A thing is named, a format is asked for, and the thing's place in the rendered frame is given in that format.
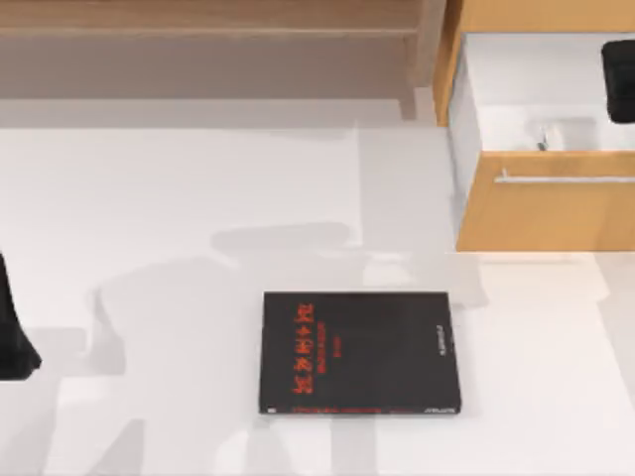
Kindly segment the black book with red lettering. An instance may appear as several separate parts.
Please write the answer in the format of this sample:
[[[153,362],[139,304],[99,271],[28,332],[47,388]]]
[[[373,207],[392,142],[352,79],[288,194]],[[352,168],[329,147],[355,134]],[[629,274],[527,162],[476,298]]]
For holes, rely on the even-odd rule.
[[[449,296],[266,292],[262,415],[457,415]]]

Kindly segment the wooden open shelf unit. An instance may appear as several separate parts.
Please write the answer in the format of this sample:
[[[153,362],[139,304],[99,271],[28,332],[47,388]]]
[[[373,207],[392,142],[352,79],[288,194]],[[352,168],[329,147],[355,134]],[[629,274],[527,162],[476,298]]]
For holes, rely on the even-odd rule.
[[[429,119],[446,0],[0,0],[0,100],[162,122]]]

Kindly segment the wooden cabinet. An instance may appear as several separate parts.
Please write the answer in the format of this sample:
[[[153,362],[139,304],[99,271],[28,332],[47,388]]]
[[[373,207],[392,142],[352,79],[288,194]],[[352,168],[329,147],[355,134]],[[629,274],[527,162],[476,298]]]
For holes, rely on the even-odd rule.
[[[635,0],[447,0],[433,82],[441,127],[468,33],[635,33]]]

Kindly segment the pale wooden drawer front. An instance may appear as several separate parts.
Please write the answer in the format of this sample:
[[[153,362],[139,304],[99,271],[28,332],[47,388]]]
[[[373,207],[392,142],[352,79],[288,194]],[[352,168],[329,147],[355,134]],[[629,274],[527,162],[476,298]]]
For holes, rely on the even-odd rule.
[[[503,169],[511,176],[635,177],[635,151],[481,153],[457,250],[635,251],[635,184],[495,183]]]

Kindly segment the open drawer with grey inside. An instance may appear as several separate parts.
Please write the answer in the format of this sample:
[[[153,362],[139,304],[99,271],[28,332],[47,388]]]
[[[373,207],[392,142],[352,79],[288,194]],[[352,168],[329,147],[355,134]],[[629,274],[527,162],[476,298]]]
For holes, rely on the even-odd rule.
[[[607,113],[601,49],[635,34],[469,34],[448,109],[458,232],[483,152],[635,151]]]

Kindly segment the black object in drawer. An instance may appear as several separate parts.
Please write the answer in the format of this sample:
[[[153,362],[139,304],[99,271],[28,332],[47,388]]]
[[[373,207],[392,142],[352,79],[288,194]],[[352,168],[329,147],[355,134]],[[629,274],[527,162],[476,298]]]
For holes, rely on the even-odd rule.
[[[610,120],[635,124],[635,40],[607,42],[601,58]]]

